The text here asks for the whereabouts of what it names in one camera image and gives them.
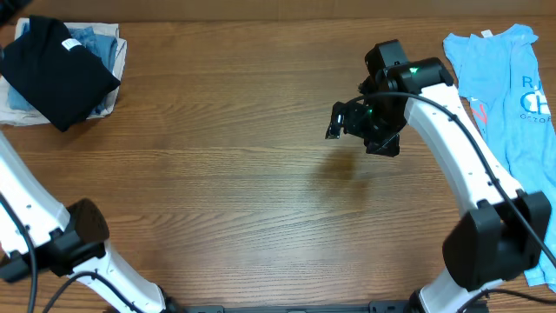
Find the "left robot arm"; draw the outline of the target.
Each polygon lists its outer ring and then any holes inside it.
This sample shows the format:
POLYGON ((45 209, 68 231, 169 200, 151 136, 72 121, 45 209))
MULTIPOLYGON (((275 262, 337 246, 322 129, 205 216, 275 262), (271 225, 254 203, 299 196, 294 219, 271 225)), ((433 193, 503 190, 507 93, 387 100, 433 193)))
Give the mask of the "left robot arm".
POLYGON ((139 275, 109 240, 96 205, 84 198, 69 207, 58 202, 30 173, 6 138, 1 140, 1 278, 31 279, 51 271, 78 281, 119 312, 178 312, 181 307, 157 284, 139 275))

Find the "black t-shirt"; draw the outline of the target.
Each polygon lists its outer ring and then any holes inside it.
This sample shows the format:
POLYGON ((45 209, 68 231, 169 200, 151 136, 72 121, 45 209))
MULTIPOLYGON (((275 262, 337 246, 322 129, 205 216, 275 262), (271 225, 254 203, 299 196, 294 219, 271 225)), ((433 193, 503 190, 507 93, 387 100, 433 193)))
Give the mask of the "black t-shirt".
POLYGON ((120 81, 63 22, 32 16, 30 30, 3 50, 1 74, 58 130, 85 120, 120 81))

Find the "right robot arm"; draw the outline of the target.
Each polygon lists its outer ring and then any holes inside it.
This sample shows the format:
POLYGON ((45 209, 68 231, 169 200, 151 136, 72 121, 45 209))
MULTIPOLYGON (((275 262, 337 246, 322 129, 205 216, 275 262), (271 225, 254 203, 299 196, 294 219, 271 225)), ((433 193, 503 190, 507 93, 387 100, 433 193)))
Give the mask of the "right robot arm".
POLYGON ((540 191, 526 192, 474 128, 453 77, 430 57, 408 60, 397 40, 365 57, 359 96, 335 103, 326 136, 359 137, 371 155, 396 157, 400 132, 413 127, 441 167, 460 220, 442 245, 444 270, 406 301, 374 302, 373 312, 484 312, 486 298, 534 268, 550 251, 544 239, 552 213, 540 191))

